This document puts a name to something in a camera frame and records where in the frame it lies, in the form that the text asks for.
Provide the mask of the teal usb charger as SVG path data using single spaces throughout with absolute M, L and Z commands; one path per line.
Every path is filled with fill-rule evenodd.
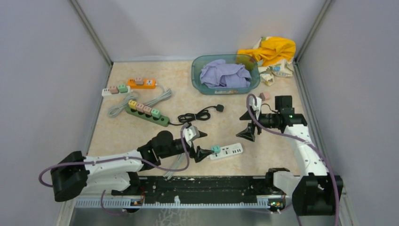
M 211 151 L 213 155 L 218 155 L 221 151 L 221 147 L 219 145 L 211 147 Z

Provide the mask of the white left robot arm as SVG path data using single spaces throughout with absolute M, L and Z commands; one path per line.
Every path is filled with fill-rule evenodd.
M 161 159 L 182 154 L 200 162 L 214 151 L 194 147 L 193 141 L 207 136 L 197 130 L 185 130 L 174 139 L 163 130 L 147 144 L 123 154 L 91 157 L 75 151 L 50 170 L 56 202 L 71 200 L 83 193 L 112 191 L 113 195 L 135 195 L 141 189 L 137 173 L 160 168 Z

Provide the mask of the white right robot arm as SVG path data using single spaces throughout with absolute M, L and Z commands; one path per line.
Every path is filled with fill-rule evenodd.
M 262 104 L 261 98 L 247 96 L 247 112 L 240 120 L 249 123 L 236 136 L 254 142 L 256 134 L 267 131 L 287 138 L 301 172 L 296 177 L 286 168 L 270 168 L 265 189 L 271 194 L 281 190 L 290 196 L 298 216 L 336 216 L 343 181 L 312 142 L 307 121 L 301 113 L 295 113 L 292 97 L 276 96 L 272 113 L 263 113 Z

